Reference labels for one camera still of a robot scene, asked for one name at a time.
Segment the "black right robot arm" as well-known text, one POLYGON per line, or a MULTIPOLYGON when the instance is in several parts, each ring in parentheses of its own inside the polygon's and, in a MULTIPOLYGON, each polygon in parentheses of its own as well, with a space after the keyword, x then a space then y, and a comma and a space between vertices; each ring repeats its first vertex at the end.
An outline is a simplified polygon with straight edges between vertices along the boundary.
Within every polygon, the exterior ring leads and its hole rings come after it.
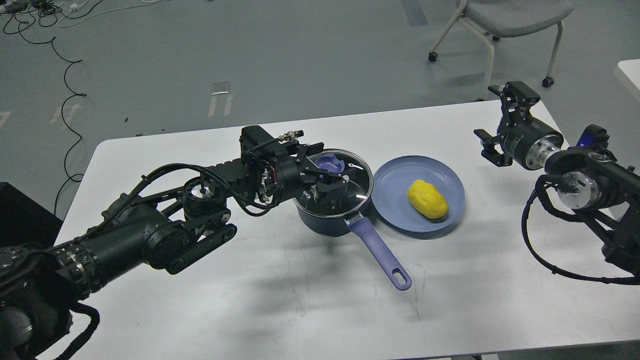
POLYGON ((640 180, 632 166, 623 167, 609 150, 610 136, 588 125, 575 146, 562 149, 563 136, 531 114, 540 96, 520 80, 487 89, 501 102, 502 117, 492 136, 475 129, 482 157, 494 166, 516 162, 528 171, 542 169, 521 216, 523 240, 531 255, 551 273, 581 281, 637 286, 640 282, 640 180), (551 215, 583 223, 602 241, 608 264, 630 274, 624 277, 585 276, 557 267, 535 252, 528 235, 532 204, 538 200, 551 215))

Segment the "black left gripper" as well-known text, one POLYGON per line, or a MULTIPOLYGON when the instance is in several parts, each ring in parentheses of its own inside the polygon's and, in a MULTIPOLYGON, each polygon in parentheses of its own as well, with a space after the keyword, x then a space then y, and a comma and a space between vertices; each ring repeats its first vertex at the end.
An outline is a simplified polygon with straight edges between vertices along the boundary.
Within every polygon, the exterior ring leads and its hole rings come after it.
POLYGON ((338 214, 343 210, 349 180, 343 179, 345 161, 317 159, 311 156, 324 150, 324 143, 272 142, 257 148, 260 175, 258 196, 261 202, 277 205, 299 198, 310 189, 309 210, 315 214, 338 214))

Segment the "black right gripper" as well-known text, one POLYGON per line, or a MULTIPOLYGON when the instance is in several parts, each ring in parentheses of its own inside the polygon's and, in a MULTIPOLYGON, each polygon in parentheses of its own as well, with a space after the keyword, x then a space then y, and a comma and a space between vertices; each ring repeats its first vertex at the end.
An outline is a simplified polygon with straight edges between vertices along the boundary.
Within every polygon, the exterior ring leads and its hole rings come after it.
POLYGON ((496 136, 474 129, 482 145, 482 157, 497 167, 512 166, 515 161, 526 170, 543 168, 546 158, 560 150, 564 137, 532 116, 531 108, 540 102, 540 94, 521 80, 508 81, 503 86, 489 85, 487 89, 500 98, 502 118, 500 134, 496 136), (496 150, 496 145, 503 153, 496 150))

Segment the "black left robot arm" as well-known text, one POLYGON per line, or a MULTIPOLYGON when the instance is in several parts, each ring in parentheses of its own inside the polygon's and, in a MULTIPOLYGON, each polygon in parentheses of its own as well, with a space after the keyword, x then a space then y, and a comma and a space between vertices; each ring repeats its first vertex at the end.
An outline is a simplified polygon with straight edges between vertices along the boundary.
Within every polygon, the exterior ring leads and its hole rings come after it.
POLYGON ((50 248, 1 242, 1 358, 34 360, 68 335, 73 313, 87 328, 58 355, 68 360, 98 328, 89 295, 141 264, 175 275, 226 244, 237 233, 227 199, 252 217, 305 191, 314 201, 342 198, 348 170, 317 165, 323 143, 301 144, 301 130, 273 137, 243 127, 240 158, 214 166, 183 162, 142 176, 83 235, 50 248))

